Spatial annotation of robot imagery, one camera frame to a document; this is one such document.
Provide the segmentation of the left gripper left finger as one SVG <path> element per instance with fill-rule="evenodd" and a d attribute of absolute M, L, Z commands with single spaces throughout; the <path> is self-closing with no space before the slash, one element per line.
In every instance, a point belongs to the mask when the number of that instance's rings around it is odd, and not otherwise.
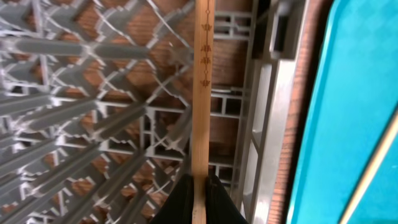
<path fill-rule="evenodd" d="M 191 224 L 193 190 L 193 177 L 189 174 L 182 175 L 150 224 Z"/>

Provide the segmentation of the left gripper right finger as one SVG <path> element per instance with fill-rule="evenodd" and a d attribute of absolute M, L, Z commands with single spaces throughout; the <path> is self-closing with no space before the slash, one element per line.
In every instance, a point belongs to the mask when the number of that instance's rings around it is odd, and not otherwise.
<path fill-rule="evenodd" d="M 207 224 L 248 224 L 214 174 L 206 178 L 205 197 Z"/>

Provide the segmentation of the wooden chopstick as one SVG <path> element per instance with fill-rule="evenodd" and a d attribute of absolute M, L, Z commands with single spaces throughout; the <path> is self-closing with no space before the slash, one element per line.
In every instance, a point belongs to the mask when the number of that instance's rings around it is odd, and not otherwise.
<path fill-rule="evenodd" d="M 192 101 L 193 224 L 206 223 L 205 180 L 209 163 L 214 23 L 215 0 L 196 0 Z"/>
<path fill-rule="evenodd" d="M 358 204 L 366 193 L 379 167 L 381 166 L 386 154 L 389 152 L 392 143 L 397 136 L 397 108 L 389 120 L 387 128 L 384 130 L 382 138 L 379 140 L 371 159 L 369 160 L 350 200 L 346 206 L 339 224 L 347 224 L 356 210 Z"/>

